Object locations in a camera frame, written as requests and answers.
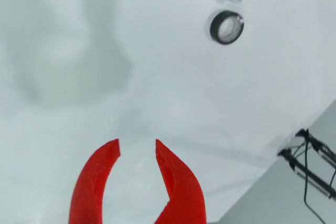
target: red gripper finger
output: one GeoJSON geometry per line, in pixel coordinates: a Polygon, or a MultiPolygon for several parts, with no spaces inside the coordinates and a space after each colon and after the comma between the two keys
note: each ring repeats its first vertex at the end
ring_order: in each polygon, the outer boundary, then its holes
{"type": "Polygon", "coordinates": [[[105,184],[119,156],[116,139],[96,150],[86,162],[73,191],[69,224],[102,224],[105,184]]]}
{"type": "Polygon", "coordinates": [[[156,160],[170,201],[156,224],[206,224],[204,196],[195,175],[160,140],[156,160]]]}

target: roll of tape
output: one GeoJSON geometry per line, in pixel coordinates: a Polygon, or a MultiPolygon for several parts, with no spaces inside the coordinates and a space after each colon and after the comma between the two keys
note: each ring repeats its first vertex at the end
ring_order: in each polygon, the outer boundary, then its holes
{"type": "Polygon", "coordinates": [[[243,30],[243,17],[229,10],[217,14],[210,25],[212,39],[222,45],[235,42],[241,36],[243,30]]]}

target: black cable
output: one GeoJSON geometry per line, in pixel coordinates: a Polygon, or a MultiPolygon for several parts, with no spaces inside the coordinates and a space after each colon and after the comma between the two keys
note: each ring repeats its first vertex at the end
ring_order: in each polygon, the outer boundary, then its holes
{"type": "Polygon", "coordinates": [[[295,158],[298,158],[299,156],[301,156],[305,152],[306,152],[306,150],[300,152],[298,155],[295,156],[295,158]]]}
{"type": "Polygon", "coordinates": [[[335,178],[335,175],[336,175],[336,170],[335,170],[334,174],[332,175],[332,178],[331,178],[331,181],[330,181],[330,185],[329,185],[329,186],[332,185],[332,182],[333,182],[333,180],[334,180],[334,178],[335,178]]]}
{"type": "MultiPolygon", "coordinates": [[[[306,170],[308,170],[308,161],[307,161],[307,156],[308,156],[308,142],[306,141],[306,149],[305,149],[305,151],[304,151],[305,153],[305,159],[304,159],[304,165],[305,165],[305,167],[306,167],[306,170]]],[[[304,201],[304,203],[305,203],[305,205],[308,207],[308,209],[321,221],[321,223],[323,223],[323,224],[326,224],[325,223],[325,221],[314,211],[314,209],[312,209],[309,205],[308,205],[308,203],[307,203],[307,190],[308,190],[308,174],[306,173],[306,179],[305,179],[305,183],[304,183],[305,185],[305,191],[304,191],[304,197],[303,197],[303,201],[304,201]]]]}
{"type": "Polygon", "coordinates": [[[303,142],[302,144],[300,144],[300,145],[291,147],[291,148],[295,148],[295,147],[297,147],[297,149],[296,149],[296,150],[294,151],[294,153],[293,153],[293,156],[295,156],[295,154],[297,154],[297,152],[298,152],[303,146],[304,146],[304,142],[303,142]]]}

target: black metal stand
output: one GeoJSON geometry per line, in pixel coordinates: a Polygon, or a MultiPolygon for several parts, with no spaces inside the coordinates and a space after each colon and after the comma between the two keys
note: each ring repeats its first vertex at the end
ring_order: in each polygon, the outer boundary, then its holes
{"type": "Polygon", "coordinates": [[[336,200],[336,190],[331,186],[335,173],[336,173],[336,154],[330,150],[330,148],[324,144],[323,142],[317,140],[313,135],[309,133],[309,130],[301,129],[297,134],[297,137],[303,137],[304,142],[296,146],[297,150],[292,153],[293,147],[282,149],[278,156],[283,157],[288,163],[292,170],[302,179],[308,178],[308,183],[316,188],[318,191],[323,193],[330,199],[336,200]],[[332,176],[332,179],[329,183],[321,179],[314,172],[309,170],[305,165],[298,161],[298,156],[295,153],[302,148],[306,143],[312,147],[314,151],[318,153],[318,155],[325,160],[329,165],[331,165],[335,169],[335,173],[332,176]]]}

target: gray floor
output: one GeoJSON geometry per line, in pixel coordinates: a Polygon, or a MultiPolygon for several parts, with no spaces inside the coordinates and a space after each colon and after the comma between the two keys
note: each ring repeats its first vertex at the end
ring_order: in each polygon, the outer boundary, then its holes
{"type": "MultiPolygon", "coordinates": [[[[336,102],[309,128],[319,140],[336,151],[336,102]]],[[[301,143],[295,138],[292,144],[301,143]]],[[[304,157],[299,161],[304,164],[304,157]]],[[[313,151],[308,151],[308,167],[329,182],[334,170],[313,151]]],[[[282,158],[257,181],[218,224],[321,224],[303,203],[304,180],[300,179],[282,158]]],[[[325,220],[334,223],[335,202],[309,186],[308,204],[325,220]]]]}

